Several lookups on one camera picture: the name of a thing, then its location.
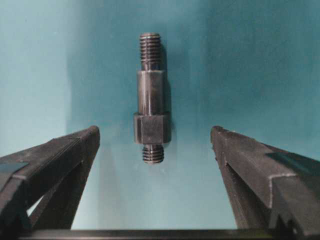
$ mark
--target screw thread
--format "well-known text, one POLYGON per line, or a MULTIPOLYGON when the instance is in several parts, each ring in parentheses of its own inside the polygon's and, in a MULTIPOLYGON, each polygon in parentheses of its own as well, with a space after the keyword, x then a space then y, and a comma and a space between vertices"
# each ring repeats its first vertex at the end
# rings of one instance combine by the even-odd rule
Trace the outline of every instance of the screw thread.
POLYGON ((147 32, 140 35, 141 69, 159 70, 161 63, 161 37, 158 33, 147 32))
POLYGON ((164 147, 162 145, 146 144, 142 149, 142 158, 145 163, 160 163, 165 158, 164 147))

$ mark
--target metal standoff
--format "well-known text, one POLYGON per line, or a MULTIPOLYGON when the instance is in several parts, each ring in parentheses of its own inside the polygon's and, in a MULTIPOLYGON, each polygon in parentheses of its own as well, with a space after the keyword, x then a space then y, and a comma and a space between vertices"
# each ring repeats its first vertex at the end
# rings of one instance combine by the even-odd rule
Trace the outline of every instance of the metal standoff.
POLYGON ((140 35, 141 71, 137 72, 138 112, 134 114, 134 141, 143 144, 142 158, 149 164, 164 160, 164 143, 171 138, 170 113, 164 107, 165 72, 161 70, 158 33, 140 35))

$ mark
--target dark metal bolt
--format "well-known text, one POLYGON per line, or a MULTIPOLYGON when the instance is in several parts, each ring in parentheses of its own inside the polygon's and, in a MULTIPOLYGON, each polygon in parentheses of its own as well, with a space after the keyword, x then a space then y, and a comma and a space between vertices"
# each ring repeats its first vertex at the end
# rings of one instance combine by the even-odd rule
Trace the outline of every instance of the dark metal bolt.
POLYGON ((164 71, 161 70, 161 37, 140 35, 141 71, 137 73, 138 113, 134 115, 134 140, 143 144, 146 163, 164 159, 163 144, 170 141, 170 115, 164 110, 164 71))

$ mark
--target teal backdrop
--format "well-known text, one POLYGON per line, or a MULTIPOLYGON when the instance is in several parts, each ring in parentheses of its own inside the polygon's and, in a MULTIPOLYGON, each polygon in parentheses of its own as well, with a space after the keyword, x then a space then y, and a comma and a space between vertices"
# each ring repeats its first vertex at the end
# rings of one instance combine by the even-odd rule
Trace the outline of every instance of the teal backdrop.
POLYGON ((235 228, 210 130, 320 159, 318 0, 1 0, 0 155, 100 127, 74 229, 235 228), (134 143, 139 35, 167 55, 172 141, 134 143))

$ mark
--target cylindrical shaft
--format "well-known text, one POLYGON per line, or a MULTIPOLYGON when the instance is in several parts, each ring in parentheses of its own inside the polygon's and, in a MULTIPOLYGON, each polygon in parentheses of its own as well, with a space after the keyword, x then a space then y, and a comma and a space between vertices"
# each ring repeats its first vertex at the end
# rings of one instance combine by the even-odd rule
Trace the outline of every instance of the cylindrical shaft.
POLYGON ((138 113, 160 115, 164 113, 164 72, 160 70, 137 73, 138 113))

